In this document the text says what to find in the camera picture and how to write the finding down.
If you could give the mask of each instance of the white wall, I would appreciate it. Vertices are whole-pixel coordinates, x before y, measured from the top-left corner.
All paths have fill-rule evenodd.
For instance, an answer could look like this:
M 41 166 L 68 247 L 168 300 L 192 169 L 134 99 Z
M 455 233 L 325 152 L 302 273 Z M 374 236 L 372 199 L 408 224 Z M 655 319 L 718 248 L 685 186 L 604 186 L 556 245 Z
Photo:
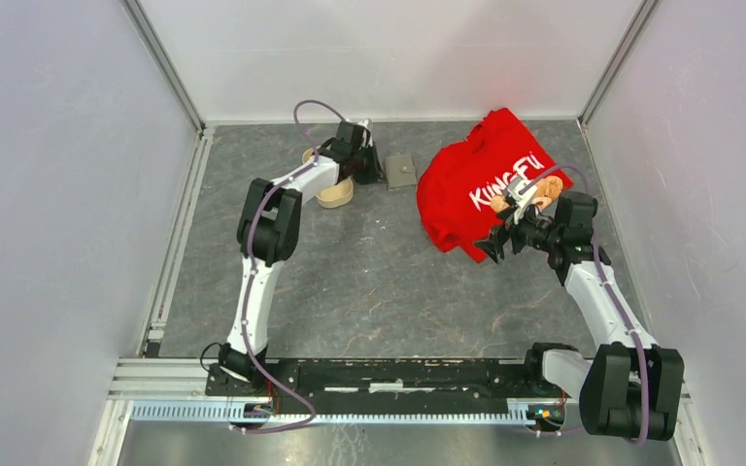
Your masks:
M 0 1 L 0 465 L 85 464 L 193 130 L 118 1 Z
M 142 3 L 204 118 L 290 121 L 575 117 L 639 0 Z
M 714 464 L 746 464 L 746 2 L 662 2 L 590 136 Z

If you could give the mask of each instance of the beige basket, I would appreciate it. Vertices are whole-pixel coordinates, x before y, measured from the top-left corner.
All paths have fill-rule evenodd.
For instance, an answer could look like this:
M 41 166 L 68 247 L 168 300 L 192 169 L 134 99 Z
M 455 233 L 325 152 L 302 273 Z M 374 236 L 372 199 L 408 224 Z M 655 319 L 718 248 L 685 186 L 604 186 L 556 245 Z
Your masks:
M 313 156 L 313 150 L 307 149 L 301 155 L 301 162 L 307 163 Z M 326 209 L 335 209 L 344 206 L 353 199 L 353 180 L 346 178 L 336 185 L 322 189 L 316 194 L 316 202 Z

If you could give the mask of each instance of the red cloth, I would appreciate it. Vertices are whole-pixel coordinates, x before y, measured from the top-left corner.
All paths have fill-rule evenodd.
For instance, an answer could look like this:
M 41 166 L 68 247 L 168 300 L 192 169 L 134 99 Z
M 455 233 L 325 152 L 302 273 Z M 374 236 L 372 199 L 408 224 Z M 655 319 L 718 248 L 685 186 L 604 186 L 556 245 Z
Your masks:
M 514 176 L 532 180 L 556 165 L 507 109 L 490 112 L 467 140 L 443 148 L 419 179 L 417 202 L 430 241 L 442 252 L 461 247 L 476 262 L 485 254 L 473 242 L 500 223 L 491 198 Z M 561 170 L 564 189 L 573 185 Z

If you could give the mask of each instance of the printed graphic on shirt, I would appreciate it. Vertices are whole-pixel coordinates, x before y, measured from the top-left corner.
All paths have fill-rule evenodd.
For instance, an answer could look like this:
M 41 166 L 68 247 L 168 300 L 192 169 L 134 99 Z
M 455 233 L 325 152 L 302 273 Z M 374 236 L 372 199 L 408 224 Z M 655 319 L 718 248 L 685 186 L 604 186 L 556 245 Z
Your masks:
M 468 194 L 470 200 L 473 201 L 473 206 L 476 207 L 476 210 L 482 212 L 482 206 L 490 206 L 491 199 L 494 196 L 502 195 L 514 177 L 522 177 L 524 180 L 528 180 L 525 173 L 528 168 L 538 170 L 545 168 L 545 166 L 533 155 L 533 152 L 530 152 L 513 164 L 513 172 L 504 172 L 501 176 L 495 176 L 493 180 L 488 180 L 484 186 L 470 191 Z

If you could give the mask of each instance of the black cable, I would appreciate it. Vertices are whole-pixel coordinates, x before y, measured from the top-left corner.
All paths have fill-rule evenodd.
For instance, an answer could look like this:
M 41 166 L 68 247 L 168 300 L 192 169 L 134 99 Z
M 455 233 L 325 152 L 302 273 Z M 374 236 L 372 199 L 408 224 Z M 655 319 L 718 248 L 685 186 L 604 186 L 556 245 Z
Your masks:
M 208 345 L 207 347 L 205 347 L 201 351 L 201 355 L 198 356 L 198 363 L 201 364 L 201 368 L 204 369 L 204 372 L 206 372 L 208 374 L 210 374 L 210 368 L 209 367 L 204 367 L 204 355 L 207 354 L 207 351 L 209 351 L 210 348 L 214 347 L 215 345 L 219 345 L 219 348 L 222 347 L 221 343 L 219 343 L 219 342 L 213 342 L 210 345 Z

